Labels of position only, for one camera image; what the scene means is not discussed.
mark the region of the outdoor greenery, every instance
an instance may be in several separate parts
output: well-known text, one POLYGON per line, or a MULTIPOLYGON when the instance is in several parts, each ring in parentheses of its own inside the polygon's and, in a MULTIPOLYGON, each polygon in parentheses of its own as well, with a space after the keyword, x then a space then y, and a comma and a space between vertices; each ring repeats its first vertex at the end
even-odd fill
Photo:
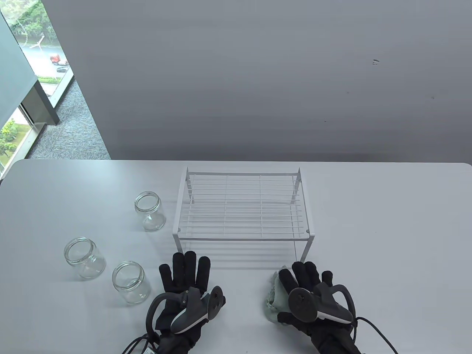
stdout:
POLYGON ((11 142, 5 141, 3 138, 3 132, 5 127, 0 131, 0 163, 3 166, 6 166, 8 160, 10 159, 12 153, 14 153, 17 147, 21 144, 22 140, 24 139, 25 135, 31 127, 27 124, 17 124, 13 120, 9 121, 6 125, 12 125, 13 128, 16 130, 16 136, 11 142))
POLYGON ((18 130, 15 126, 15 121, 11 120, 7 122, 0 131, 0 141, 5 141, 8 143, 12 142, 17 137, 17 135, 18 130))
POLYGON ((61 79, 51 76, 38 76, 38 81, 43 84, 58 84, 60 83, 61 79))
POLYGON ((19 43, 59 45, 51 21, 39 0, 0 0, 0 10, 19 43))

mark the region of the glass window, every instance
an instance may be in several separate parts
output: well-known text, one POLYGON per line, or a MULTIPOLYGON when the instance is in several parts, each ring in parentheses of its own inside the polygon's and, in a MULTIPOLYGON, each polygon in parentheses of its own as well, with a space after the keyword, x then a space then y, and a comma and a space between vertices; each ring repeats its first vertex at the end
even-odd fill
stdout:
POLYGON ((0 177, 12 161, 13 156, 25 141, 31 130, 31 123, 20 108, 0 130, 0 177))
POLYGON ((70 66, 42 2, 0 0, 0 11, 43 90, 52 97, 70 66))

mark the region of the white wall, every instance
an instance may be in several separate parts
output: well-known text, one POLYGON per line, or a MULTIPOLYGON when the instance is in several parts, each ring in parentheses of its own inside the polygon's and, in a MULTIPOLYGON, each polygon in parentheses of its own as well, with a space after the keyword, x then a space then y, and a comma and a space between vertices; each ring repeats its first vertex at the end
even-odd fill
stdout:
POLYGON ((11 117, 37 78, 0 14, 0 128, 11 117))
POLYGON ((43 2, 113 159, 472 161, 469 0, 43 2))

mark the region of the gray carpet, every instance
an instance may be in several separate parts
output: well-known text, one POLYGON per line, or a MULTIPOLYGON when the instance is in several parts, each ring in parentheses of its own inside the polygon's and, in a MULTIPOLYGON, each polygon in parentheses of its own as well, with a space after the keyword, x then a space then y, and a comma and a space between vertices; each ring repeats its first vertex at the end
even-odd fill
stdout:
POLYGON ((28 158, 110 160, 75 79, 56 111, 60 123, 45 128, 28 158))

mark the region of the gloved hand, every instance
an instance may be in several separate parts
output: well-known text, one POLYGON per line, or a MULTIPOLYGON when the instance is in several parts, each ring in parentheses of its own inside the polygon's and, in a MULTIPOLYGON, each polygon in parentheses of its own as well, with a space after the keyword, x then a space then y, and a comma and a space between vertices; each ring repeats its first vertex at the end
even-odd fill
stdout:
MULTIPOLYGON (((296 280, 288 269, 282 269, 278 273, 280 282, 289 294, 293 289, 302 287, 313 291, 314 287, 321 281, 329 287, 333 286, 333 273, 325 271, 320 276, 316 266, 312 262, 295 262, 292 270, 296 280)), ((351 338, 353 326, 342 324, 331 320, 317 319, 315 322, 305 323, 298 320, 289 312, 280 312, 277 316, 280 323, 294 326, 297 330, 308 335, 320 354, 361 354, 351 338)))
MULTIPOLYGON (((210 259, 201 257, 198 261, 198 270, 195 279, 196 254, 193 251, 175 253, 172 258, 174 278, 168 264, 159 266, 162 284, 166 293, 180 294, 190 287, 200 290, 200 295, 207 291, 208 279, 210 277, 210 259)), ((166 301, 162 313, 156 320, 156 329, 161 332, 160 343, 157 348, 158 354, 186 354, 200 339, 202 326, 208 320, 199 322, 194 327, 182 334, 170 332, 172 320, 182 311, 180 304, 175 301, 166 301)))

